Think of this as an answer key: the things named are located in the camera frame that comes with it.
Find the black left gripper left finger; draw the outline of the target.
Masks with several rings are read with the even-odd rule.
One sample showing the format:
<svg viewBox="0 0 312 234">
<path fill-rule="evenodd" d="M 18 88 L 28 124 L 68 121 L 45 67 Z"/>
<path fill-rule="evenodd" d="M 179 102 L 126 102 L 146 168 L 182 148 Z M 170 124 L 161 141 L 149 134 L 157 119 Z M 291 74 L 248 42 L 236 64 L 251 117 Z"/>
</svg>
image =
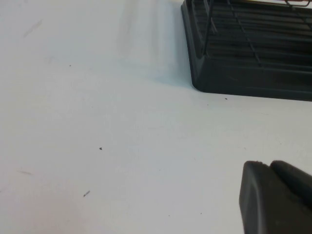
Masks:
<svg viewBox="0 0 312 234">
<path fill-rule="evenodd" d="M 244 163 L 239 206 L 246 234 L 312 232 L 312 210 L 262 162 Z"/>
</svg>

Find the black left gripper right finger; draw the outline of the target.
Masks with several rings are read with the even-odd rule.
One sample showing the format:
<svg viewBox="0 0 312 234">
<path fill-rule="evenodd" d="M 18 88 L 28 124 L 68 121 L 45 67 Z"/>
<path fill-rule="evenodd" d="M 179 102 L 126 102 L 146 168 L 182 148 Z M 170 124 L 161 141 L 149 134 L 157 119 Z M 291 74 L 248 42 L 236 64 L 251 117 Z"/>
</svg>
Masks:
<svg viewBox="0 0 312 234">
<path fill-rule="evenodd" d="M 275 160 L 270 164 L 270 168 L 280 177 L 284 184 L 298 196 L 301 201 L 312 209 L 312 176 L 297 167 L 281 161 Z"/>
</svg>

